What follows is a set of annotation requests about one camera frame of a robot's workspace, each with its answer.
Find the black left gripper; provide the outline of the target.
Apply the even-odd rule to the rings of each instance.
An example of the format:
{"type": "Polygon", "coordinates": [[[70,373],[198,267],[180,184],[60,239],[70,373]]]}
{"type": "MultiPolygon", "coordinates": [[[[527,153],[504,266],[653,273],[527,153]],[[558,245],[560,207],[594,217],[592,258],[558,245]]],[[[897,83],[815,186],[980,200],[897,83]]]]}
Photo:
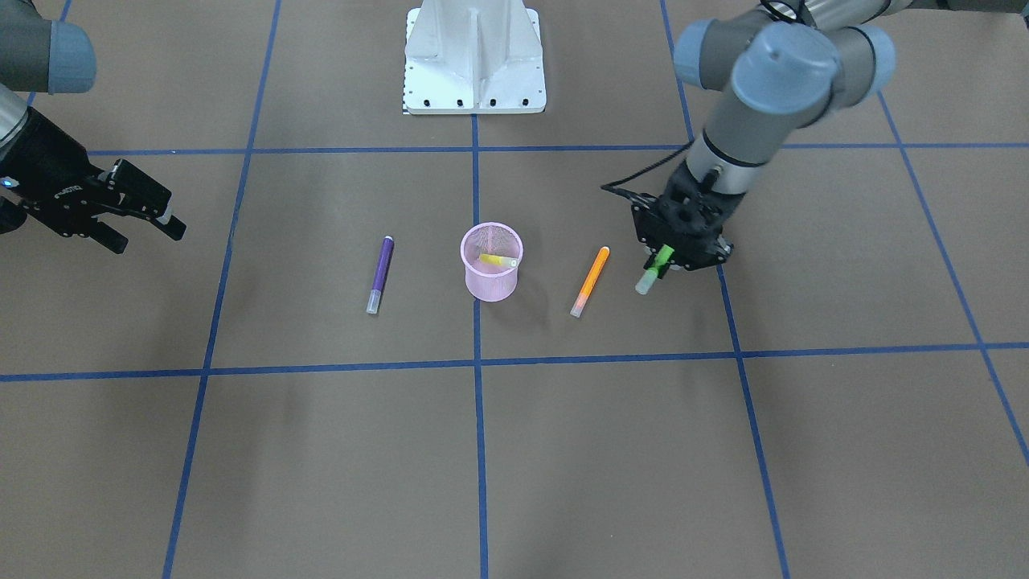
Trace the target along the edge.
{"type": "Polygon", "coordinates": [[[636,236],[652,253],[672,249],[672,266],[698,270],[723,264],[734,245],[723,236],[734,213],[734,195],[714,191],[721,169],[710,169],[700,180],[681,164],[670,176],[664,193],[636,195],[631,201],[636,236]]]}

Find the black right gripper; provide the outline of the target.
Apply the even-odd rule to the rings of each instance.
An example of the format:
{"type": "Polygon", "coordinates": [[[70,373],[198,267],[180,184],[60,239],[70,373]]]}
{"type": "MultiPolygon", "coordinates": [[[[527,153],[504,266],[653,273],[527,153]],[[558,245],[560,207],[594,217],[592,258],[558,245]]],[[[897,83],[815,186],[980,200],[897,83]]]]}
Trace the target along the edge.
{"type": "Polygon", "coordinates": [[[87,150],[39,111],[28,107],[15,128],[2,147],[2,187],[21,201],[2,201],[2,233],[33,216],[55,233],[82,236],[122,254],[128,238],[98,220],[113,193],[114,214],[149,221],[175,241],[184,237],[187,225],[175,216],[169,188],[133,162],[114,162],[104,187],[103,170],[88,160],[87,150]]]}

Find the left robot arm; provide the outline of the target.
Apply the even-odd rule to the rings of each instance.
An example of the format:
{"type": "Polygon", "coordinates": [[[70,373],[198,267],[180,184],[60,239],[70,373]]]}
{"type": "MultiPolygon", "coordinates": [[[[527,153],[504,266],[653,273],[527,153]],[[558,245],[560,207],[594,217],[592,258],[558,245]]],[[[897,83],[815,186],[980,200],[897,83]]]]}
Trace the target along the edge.
{"type": "Polygon", "coordinates": [[[1025,1],[760,1],[720,21],[693,22],[673,50],[677,80],[720,94],[660,195],[605,190],[631,202],[647,247],[643,280],[671,268],[723,264],[724,224],[797,129],[863,103],[896,70],[896,45],[875,19],[904,10],[1027,14],[1025,1]]]}

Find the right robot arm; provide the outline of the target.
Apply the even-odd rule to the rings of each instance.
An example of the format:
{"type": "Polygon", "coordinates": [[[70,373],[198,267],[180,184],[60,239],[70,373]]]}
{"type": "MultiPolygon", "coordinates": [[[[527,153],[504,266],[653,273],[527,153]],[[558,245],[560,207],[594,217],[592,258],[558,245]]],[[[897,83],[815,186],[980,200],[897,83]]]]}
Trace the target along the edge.
{"type": "Polygon", "coordinates": [[[96,53],[74,23],[44,19],[32,1],[1,6],[1,228],[11,233],[34,219],[56,236],[92,239],[121,254],[125,236],[102,216],[147,221],[183,238],[172,194],[133,162],[103,169],[88,151],[23,98],[26,92],[84,94],[96,80],[96,53]]]}

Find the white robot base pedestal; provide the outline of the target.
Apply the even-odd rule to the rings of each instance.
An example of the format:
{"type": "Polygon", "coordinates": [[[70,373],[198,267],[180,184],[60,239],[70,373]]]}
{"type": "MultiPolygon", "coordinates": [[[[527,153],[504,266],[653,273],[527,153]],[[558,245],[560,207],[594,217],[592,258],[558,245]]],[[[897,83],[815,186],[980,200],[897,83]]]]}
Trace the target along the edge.
{"type": "Polygon", "coordinates": [[[423,1],[407,13],[402,110],[504,115],[547,108],[543,31],[522,1],[423,1]]]}

